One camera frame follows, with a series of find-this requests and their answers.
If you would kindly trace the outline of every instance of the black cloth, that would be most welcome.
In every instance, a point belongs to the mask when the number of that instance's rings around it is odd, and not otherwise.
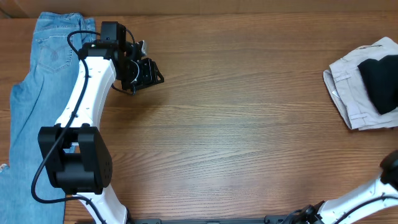
[[[368,95],[380,114],[398,106],[398,55],[367,59],[358,65]]]

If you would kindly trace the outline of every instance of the black base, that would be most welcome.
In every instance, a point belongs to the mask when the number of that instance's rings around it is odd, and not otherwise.
[[[160,220],[158,218],[127,220],[127,224],[280,224],[287,215],[267,215],[265,218],[222,218],[211,220]]]

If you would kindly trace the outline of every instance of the folded pants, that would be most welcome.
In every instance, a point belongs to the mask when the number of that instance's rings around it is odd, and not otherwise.
[[[358,47],[323,72],[329,94],[350,129],[376,129],[398,126],[398,109],[380,115],[368,97],[358,65],[366,59],[380,60],[398,55],[398,44],[384,37],[369,46]]]

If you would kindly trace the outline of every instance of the wire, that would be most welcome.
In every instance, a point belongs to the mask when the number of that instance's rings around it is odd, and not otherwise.
[[[75,48],[75,47],[72,45],[72,43],[70,42],[70,37],[71,37],[73,34],[79,34],[79,33],[87,33],[87,34],[96,34],[96,35],[100,35],[100,33],[97,33],[97,32],[94,32],[94,31],[88,31],[88,30],[78,30],[78,31],[73,31],[73,32],[71,32],[71,33],[68,35],[68,37],[67,37],[68,44],[69,44],[69,46],[72,48],[72,50],[78,55],[78,57],[79,57],[78,51],[76,50],[76,48]],[[86,61],[85,61],[84,59],[82,59],[82,58],[80,58],[80,57],[79,57],[79,59],[80,59],[81,62],[83,63],[83,65],[84,65],[84,67],[85,67],[85,72],[86,72],[86,75],[85,75],[85,82],[84,82],[84,84],[83,84],[83,88],[81,89],[81,93],[80,93],[80,96],[79,96],[79,98],[78,98],[78,100],[77,100],[77,102],[76,102],[75,109],[73,109],[72,114],[71,114],[71,116],[70,116],[70,119],[69,119],[67,125],[64,127],[64,129],[62,130],[61,134],[59,135],[59,137],[57,138],[57,140],[54,142],[54,145],[51,147],[49,153],[46,155],[46,157],[43,159],[42,163],[39,165],[39,168],[37,169],[36,174],[35,174],[35,176],[34,176],[34,178],[33,178],[32,186],[31,186],[31,188],[30,188],[30,191],[31,191],[31,193],[32,193],[32,197],[33,197],[36,201],[38,201],[38,202],[40,202],[40,203],[45,203],[45,204],[48,204],[48,203],[58,203],[58,202],[67,202],[67,201],[70,201],[70,200],[83,200],[83,201],[86,202],[87,205],[90,205],[90,206],[92,207],[93,211],[95,212],[95,214],[96,214],[96,216],[98,217],[98,219],[100,220],[100,222],[101,222],[102,224],[106,224],[105,220],[102,218],[100,212],[99,212],[98,209],[95,207],[94,203],[93,203],[90,199],[88,199],[88,198],[86,198],[86,197],[83,197],[83,196],[74,196],[74,197],[59,198],[59,199],[53,199],[53,200],[44,200],[44,199],[39,198],[39,197],[37,196],[37,194],[36,194],[36,183],[37,183],[37,180],[39,179],[40,173],[43,171],[43,168],[44,168],[46,162],[47,162],[48,159],[50,158],[50,156],[51,156],[51,154],[53,153],[53,151],[54,151],[54,150],[57,148],[57,146],[60,144],[60,141],[63,139],[64,135],[66,134],[66,132],[67,132],[67,130],[68,130],[68,128],[69,128],[70,125],[72,124],[73,119],[76,117],[76,113],[77,113],[77,111],[78,111],[78,109],[79,109],[80,103],[81,103],[81,101],[83,100],[85,91],[86,91],[86,89],[87,89],[88,78],[89,78],[89,75],[88,75],[88,66],[87,66],[87,63],[86,63]]]
[[[130,34],[131,39],[132,39],[132,44],[136,43],[136,40],[134,40],[134,36],[132,35],[131,31],[129,29],[126,28],[126,31]]]
[[[285,222],[286,222],[287,220],[290,220],[290,218],[291,218],[294,214],[296,214],[296,213],[298,213],[298,212],[301,212],[301,209],[296,210],[296,211],[293,211],[293,212],[290,212],[290,214],[288,214],[288,215],[286,216],[286,218],[285,218],[280,224],[285,224]]]
[[[131,60],[131,62],[133,62],[133,63],[136,64],[137,70],[138,70],[138,71],[137,71],[137,75],[136,75],[135,79],[133,79],[133,81],[131,81],[130,84],[132,84],[134,81],[137,81],[137,78],[138,78],[138,76],[139,76],[139,66],[138,66],[137,62],[135,62],[135,61],[133,61],[133,60]]]
[[[121,89],[117,88],[116,86],[113,85],[113,83],[112,83],[111,87],[112,87],[112,89],[114,89],[114,90],[116,90],[116,91],[118,91],[118,92],[121,92],[121,93],[125,93],[125,94],[127,94],[127,95],[131,95],[131,96],[132,96],[132,95],[135,95],[135,94],[136,94],[136,91],[135,91],[135,90],[133,90],[133,91],[130,93],[130,92],[128,92],[128,91],[124,91],[124,90],[121,90]]]
[[[354,207],[353,209],[351,209],[350,211],[348,211],[346,214],[344,214],[342,217],[340,217],[335,224],[339,224],[341,223],[345,218],[347,218],[349,215],[351,215],[353,212],[357,211],[358,209],[362,208],[365,205],[369,205],[370,203],[373,202],[377,202],[378,200],[385,200],[385,199],[396,199],[398,200],[397,197],[393,197],[393,196],[380,196],[378,198],[374,198],[372,200],[368,200],[367,202],[364,202],[362,204],[359,204],[357,207]]]

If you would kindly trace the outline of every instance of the tabletop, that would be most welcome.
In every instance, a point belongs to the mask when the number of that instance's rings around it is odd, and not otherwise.
[[[351,131],[323,82],[329,64],[388,36],[396,12],[96,17],[146,40],[165,83],[111,90],[101,135],[112,186],[134,218],[286,214],[374,178],[397,130]],[[0,163],[9,93],[29,71],[35,19],[0,19]],[[390,208],[361,223],[396,223]],[[89,220],[68,202],[65,221]]]

